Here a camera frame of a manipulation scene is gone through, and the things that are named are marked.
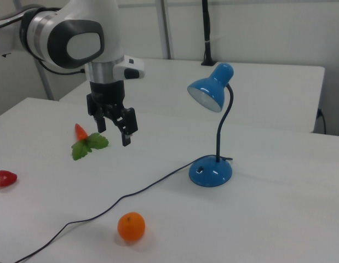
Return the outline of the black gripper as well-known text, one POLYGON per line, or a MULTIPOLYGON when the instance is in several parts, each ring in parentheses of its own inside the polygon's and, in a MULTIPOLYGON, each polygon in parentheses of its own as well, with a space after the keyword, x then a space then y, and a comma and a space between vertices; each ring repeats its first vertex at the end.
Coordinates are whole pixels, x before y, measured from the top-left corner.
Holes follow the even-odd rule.
POLYGON ((99 133, 106 131, 108 118, 116 121, 115 124, 121 132, 122 145, 131 143, 131 136, 138 131, 137 119, 133 108, 125 108, 124 81, 107 84, 90 82, 91 93, 87 95, 88 114, 93 116, 99 133))

